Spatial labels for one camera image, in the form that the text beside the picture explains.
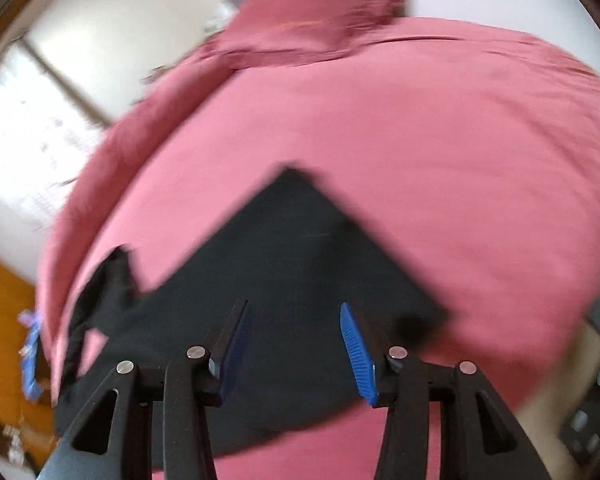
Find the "black knitted garment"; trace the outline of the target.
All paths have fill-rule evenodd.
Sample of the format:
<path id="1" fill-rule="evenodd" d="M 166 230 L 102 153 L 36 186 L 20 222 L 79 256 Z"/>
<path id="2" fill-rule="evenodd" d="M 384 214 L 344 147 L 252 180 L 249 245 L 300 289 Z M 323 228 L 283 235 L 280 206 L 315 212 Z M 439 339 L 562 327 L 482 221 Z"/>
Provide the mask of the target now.
<path id="1" fill-rule="evenodd" d="M 163 366 L 221 326 L 237 301 L 251 327 L 237 384 L 209 413 L 212 450 L 234 454 L 336 415 L 358 396 L 343 304 L 406 348 L 448 312 L 301 172 L 288 168 L 170 278 L 141 292 L 114 248 L 74 305 L 55 408 L 64 432 L 123 360 Z"/>

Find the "wooden wardrobe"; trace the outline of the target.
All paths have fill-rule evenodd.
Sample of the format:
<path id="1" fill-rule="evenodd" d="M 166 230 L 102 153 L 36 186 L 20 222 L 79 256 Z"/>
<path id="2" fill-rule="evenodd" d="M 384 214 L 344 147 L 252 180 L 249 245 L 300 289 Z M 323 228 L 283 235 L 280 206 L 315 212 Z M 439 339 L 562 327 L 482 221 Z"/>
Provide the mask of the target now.
<path id="1" fill-rule="evenodd" d="M 27 329 L 18 314 L 33 306 L 34 288 L 0 263 L 0 422 L 38 434 L 54 433 L 53 411 L 28 401 L 21 389 L 20 349 Z"/>

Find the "pink bed sheet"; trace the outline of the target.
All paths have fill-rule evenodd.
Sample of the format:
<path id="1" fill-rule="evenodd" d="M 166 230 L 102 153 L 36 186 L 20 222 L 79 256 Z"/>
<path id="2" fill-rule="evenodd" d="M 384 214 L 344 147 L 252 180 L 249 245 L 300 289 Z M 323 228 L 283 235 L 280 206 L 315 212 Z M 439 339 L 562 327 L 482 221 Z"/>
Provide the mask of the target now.
<path id="1" fill-rule="evenodd" d="M 522 32 L 398 18 L 344 58 L 232 74 L 126 188 L 83 258 L 74 305 L 117 247 L 152 292 L 284 170 L 304 174 L 448 312 L 418 347 L 535 396 L 600 294 L 600 78 Z M 344 411 L 218 455 L 223 479 L 367 479 L 385 415 Z"/>

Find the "pink rolled duvet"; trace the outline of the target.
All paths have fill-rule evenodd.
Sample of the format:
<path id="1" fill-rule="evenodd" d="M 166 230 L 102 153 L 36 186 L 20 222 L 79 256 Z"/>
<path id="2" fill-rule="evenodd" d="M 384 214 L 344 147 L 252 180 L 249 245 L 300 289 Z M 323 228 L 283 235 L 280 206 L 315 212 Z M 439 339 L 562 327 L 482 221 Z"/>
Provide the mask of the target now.
<path id="1" fill-rule="evenodd" d="M 148 96 L 106 131 L 79 174 L 38 265 L 36 310 L 47 347 L 54 344 L 83 258 L 128 185 L 170 134 L 232 74 L 215 59 L 218 40 L 206 40 L 162 75 Z"/>

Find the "white window curtain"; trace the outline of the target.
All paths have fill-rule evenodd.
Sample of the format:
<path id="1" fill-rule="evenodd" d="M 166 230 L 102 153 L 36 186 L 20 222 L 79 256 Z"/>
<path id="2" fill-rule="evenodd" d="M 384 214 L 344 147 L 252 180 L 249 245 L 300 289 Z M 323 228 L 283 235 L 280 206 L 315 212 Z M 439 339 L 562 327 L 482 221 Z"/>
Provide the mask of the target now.
<path id="1" fill-rule="evenodd" d="M 17 41 L 0 62 L 0 201 L 47 229 L 106 127 Z"/>

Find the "pink pillow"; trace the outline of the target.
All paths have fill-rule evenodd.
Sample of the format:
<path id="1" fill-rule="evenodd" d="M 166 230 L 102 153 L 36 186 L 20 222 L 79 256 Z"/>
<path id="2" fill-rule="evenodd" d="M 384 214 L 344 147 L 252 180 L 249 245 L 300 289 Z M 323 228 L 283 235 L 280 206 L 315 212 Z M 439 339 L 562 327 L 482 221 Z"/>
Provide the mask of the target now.
<path id="1" fill-rule="evenodd" d="M 244 0 L 195 53 L 234 70 L 304 65 L 350 55 L 361 40 L 403 18 L 407 0 Z"/>

